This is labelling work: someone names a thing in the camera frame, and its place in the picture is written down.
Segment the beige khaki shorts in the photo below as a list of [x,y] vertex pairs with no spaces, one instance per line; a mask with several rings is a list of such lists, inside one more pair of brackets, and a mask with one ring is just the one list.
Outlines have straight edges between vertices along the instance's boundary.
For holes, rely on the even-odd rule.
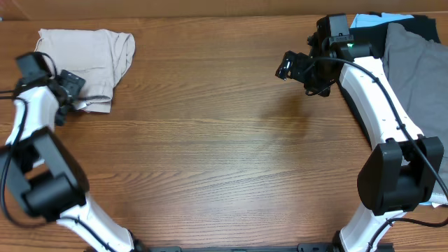
[[85,79],[79,109],[110,113],[114,88],[132,64],[134,36],[107,29],[40,29],[38,33],[36,51],[48,54],[59,71]]

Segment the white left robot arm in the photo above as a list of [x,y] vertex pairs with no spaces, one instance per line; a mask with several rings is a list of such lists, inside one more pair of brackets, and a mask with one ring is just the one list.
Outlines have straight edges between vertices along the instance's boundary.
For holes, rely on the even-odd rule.
[[28,216],[69,229],[94,251],[145,251],[94,201],[87,176],[54,133],[84,84],[68,71],[22,71],[11,97],[13,130],[1,147],[1,192],[9,191]]

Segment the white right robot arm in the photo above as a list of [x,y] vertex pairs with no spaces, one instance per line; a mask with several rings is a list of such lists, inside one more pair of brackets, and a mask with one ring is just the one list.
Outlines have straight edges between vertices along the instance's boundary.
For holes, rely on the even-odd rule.
[[308,96],[327,97],[338,84],[372,147],[357,177],[360,206],[327,251],[392,251],[379,241],[397,222],[447,225],[445,220],[429,223],[406,216],[430,199],[436,183],[443,183],[438,170],[444,147],[409,118],[369,44],[334,43],[316,55],[288,51],[276,76],[303,83]]

